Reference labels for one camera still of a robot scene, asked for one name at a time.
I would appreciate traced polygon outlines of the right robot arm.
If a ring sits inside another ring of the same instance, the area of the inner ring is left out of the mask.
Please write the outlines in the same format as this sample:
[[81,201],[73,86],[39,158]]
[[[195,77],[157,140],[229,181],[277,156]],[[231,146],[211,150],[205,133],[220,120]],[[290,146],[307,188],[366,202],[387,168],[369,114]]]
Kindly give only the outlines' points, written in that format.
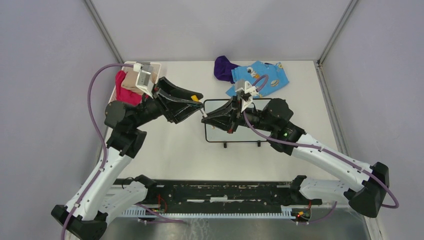
[[382,162],[373,165],[340,153],[307,133],[290,121],[293,111],[286,100],[271,98],[258,109],[253,103],[243,105],[237,96],[221,107],[207,113],[201,122],[233,134],[238,127],[246,127],[266,139],[279,153],[305,160],[336,180],[317,180],[297,176],[289,189],[289,199],[295,204],[306,200],[331,199],[347,202],[357,213],[376,218],[386,195],[391,196],[389,168]]

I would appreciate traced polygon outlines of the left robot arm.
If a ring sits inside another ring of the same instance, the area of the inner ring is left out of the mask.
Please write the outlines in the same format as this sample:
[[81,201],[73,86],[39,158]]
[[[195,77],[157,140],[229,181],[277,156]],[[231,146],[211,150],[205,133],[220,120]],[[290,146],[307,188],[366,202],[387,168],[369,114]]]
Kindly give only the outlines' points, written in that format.
[[51,215],[62,225],[62,239],[72,234],[81,240],[98,240],[108,225],[133,205],[153,203],[157,190],[147,177],[133,180],[115,196],[107,193],[126,166],[141,149],[147,133],[140,126],[165,117],[178,124],[203,108],[203,94],[159,78],[146,92],[147,98],[133,105],[111,101],[105,108],[106,126],[112,132],[102,142],[102,159],[80,190],[64,205],[56,205]]

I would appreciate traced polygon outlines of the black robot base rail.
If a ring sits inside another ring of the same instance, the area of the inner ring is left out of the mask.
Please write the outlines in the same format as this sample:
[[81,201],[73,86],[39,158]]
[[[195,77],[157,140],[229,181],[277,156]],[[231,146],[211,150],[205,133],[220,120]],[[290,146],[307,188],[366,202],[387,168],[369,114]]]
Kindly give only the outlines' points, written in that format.
[[292,207],[321,205],[287,181],[166,180],[149,182],[147,195],[123,212],[140,220],[191,218],[295,219]]

